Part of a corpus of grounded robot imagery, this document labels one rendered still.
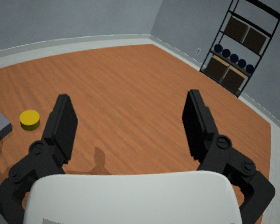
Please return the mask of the yellow short cylinder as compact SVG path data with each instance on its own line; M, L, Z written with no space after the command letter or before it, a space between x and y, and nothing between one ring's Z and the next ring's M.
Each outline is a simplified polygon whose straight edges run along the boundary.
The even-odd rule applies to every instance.
M37 111L26 110L20 115L21 127L26 131L36 130L40 126L40 115Z

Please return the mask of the grey block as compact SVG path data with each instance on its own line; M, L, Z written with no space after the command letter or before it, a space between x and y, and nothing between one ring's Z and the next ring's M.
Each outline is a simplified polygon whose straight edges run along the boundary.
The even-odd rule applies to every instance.
M11 122L8 121L0 113L0 140L2 140L6 135L8 135L12 130Z

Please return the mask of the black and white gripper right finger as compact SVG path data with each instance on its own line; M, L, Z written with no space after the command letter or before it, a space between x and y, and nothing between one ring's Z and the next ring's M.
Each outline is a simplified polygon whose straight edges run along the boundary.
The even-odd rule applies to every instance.
M239 207L242 224L255 224L274 198L274 186L250 158L232 147L229 137L219 135L198 89L188 91L182 121L191 157L200 163L197 171L222 174L238 186L244 195Z

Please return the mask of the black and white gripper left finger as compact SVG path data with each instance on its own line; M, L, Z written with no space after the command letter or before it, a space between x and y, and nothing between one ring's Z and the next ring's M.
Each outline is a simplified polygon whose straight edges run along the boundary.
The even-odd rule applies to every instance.
M0 185L0 214L8 224L23 224L22 200L38 178L65 174L62 166L71 160L77 125L70 96L59 94L41 140L30 145L29 154L10 168Z

